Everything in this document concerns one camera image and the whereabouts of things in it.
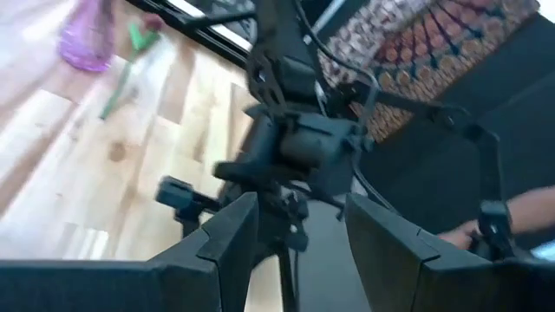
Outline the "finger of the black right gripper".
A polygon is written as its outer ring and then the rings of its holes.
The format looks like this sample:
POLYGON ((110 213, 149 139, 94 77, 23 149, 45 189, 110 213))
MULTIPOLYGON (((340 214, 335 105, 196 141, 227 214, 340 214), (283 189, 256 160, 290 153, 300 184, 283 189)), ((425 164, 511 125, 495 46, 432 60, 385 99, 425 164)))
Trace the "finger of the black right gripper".
POLYGON ((187 237, 199 228, 199 216, 202 209, 196 206, 186 208, 176 208, 174 210, 174 220, 181 224, 181 236, 187 237))
POLYGON ((196 192, 192 185, 172 176, 162 178, 155 201, 174 208, 178 213, 216 212, 222 208, 216 199, 196 192))

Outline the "patterned red carpet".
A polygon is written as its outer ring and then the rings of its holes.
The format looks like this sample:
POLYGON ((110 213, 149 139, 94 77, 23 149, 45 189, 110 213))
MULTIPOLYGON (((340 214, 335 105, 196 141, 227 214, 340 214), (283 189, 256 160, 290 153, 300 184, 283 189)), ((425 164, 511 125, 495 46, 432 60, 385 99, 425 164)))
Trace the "patterned red carpet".
POLYGON ((539 11, 538 0, 364 0, 328 39, 382 90, 432 101, 539 11))

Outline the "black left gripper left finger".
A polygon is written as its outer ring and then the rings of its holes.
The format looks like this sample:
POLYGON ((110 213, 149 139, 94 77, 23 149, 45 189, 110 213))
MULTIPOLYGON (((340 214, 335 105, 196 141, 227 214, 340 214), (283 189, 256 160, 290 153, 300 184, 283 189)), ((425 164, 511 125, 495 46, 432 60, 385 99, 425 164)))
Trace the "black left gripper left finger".
POLYGON ((244 312, 257 234, 247 192, 146 262, 0 261, 0 312, 244 312))

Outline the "dark red tulip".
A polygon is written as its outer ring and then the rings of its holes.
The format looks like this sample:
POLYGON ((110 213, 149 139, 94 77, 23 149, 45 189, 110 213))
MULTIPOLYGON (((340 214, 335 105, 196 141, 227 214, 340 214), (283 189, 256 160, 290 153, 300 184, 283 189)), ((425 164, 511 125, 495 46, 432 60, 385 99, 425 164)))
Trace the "dark red tulip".
POLYGON ((105 120, 110 115, 127 84, 135 60, 140 54, 150 49, 160 39, 160 32, 165 25, 164 20, 154 13, 147 13, 144 15, 141 19, 141 25, 138 23, 129 24, 128 34, 132 45, 132 53, 128 63, 122 70, 115 91, 110 95, 99 115, 100 119, 105 120))

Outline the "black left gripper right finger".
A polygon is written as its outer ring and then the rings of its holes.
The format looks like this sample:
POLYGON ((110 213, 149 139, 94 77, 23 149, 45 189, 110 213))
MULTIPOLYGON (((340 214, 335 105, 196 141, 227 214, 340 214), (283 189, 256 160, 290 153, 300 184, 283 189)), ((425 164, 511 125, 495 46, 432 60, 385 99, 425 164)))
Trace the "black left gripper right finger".
POLYGON ((349 245, 372 312, 555 312, 555 263, 490 261, 358 194, 349 245))

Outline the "black aluminium table frame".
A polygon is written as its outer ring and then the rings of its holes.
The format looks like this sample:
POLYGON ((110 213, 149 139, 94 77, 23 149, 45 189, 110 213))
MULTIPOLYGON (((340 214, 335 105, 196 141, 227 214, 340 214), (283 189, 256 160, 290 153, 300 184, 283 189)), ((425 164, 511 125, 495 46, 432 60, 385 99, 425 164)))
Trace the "black aluminium table frame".
MULTIPOLYGON (((132 4, 137 5, 140 9, 148 13, 159 15, 164 20, 164 22, 176 27, 177 30, 182 32, 183 34, 201 35, 208 42, 215 41, 214 38, 209 35, 209 33, 210 31, 212 31, 213 27, 217 25, 234 23, 247 19, 255 20, 254 18, 248 16, 246 19, 228 21, 211 26, 204 25, 198 29, 195 29, 190 24, 191 21, 195 19, 200 19, 202 17, 220 17, 231 14, 250 13, 254 11, 255 7, 252 10, 242 11, 238 13, 226 13, 218 16, 193 17, 187 15, 186 13, 178 11, 178 9, 173 7, 167 0, 128 1, 132 4)), ((445 127, 451 132, 458 133, 466 140, 473 142, 480 156, 480 202, 484 200, 504 202, 503 191, 501 187, 502 178, 500 172, 500 154, 498 150, 499 139, 494 133, 487 131, 481 125, 476 124, 471 120, 467 120, 460 126, 456 125, 452 119, 453 114, 462 114, 464 116, 469 115, 468 111, 462 107, 445 105, 441 103, 427 104, 425 102, 402 98, 381 90, 378 85, 377 79, 368 70, 363 70, 356 65, 346 62, 333 55, 317 37, 316 33, 312 30, 308 23, 308 20, 306 19, 305 14, 304 19, 305 24, 301 28, 303 37, 309 36, 312 42, 317 46, 317 49, 325 54, 328 58, 330 58, 333 62, 338 63, 340 66, 346 69, 355 71, 369 82, 369 85, 363 90, 359 90, 356 84, 343 84, 336 88, 345 86, 347 92, 352 95, 347 105, 343 108, 341 115, 343 117, 351 118, 357 125, 363 127, 366 132, 364 146, 363 148, 361 148, 359 155, 356 156, 356 161, 360 172, 356 174, 354 178, 357 178, 361 181, 363 188, 370 195, 372 195, 376 199, 381 198, 379 192, 362 175, 362 171, 360 169, 360 159, 362 155, 369 152, 371 150, 371 147, 373 146, 373 141, 369 137, 369 126, 367 122, 370 115, 375 111, 376 103, 382 102, 391 107, 396 107, 400 108, 401 110, 409 111, 417 117, 429 119, 432 122, 445 127)), ((245 66, 245 70, 249 52, 250 51, 242 54, 239 57, 240 61, 245 66)))

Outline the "black wristwatch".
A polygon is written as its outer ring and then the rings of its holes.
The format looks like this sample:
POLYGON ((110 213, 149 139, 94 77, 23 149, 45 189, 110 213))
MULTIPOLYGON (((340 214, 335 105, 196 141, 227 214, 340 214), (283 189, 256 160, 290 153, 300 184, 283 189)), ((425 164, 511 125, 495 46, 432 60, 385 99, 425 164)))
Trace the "black wristwatch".
POLYGON ((481 256, 491 261, 514 256, 512 219, 504 202, 482 201, 478 225, 482 236, 478 248, 481 256))

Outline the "person's forearm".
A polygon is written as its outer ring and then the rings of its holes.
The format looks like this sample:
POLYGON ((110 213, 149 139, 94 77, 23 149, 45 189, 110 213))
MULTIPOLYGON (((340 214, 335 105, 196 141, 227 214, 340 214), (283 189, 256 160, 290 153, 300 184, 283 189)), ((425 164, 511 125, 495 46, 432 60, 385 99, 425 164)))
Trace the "person's forearm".
POLYGON ((507 202, 513 234, 555 226, 555 185, 522 193, 507 202))

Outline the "person's hand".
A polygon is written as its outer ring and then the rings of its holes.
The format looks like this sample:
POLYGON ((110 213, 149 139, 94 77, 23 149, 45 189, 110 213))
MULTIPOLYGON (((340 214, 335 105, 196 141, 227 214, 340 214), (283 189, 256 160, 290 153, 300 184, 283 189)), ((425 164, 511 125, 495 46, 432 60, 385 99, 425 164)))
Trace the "person's hand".
POLYGON ((455 229, 438 235, 439 238, 462 250, 468 250, 473 240, 480 236, 481 233, 477 220, 467 221, 455 229))

